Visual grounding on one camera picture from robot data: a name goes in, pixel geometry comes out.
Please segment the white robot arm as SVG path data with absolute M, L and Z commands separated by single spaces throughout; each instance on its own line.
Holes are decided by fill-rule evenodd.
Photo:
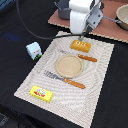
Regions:
M 103 18 L 102 0 L 70 0 L 70 31 L 73 34 L 93 31 Z

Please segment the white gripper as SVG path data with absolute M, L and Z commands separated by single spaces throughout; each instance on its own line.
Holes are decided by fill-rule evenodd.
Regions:
M 93 31 L 103 18 L 103 11 L 95 6 L 90 12 L 70 12 L 70 31 L 73 34 Z

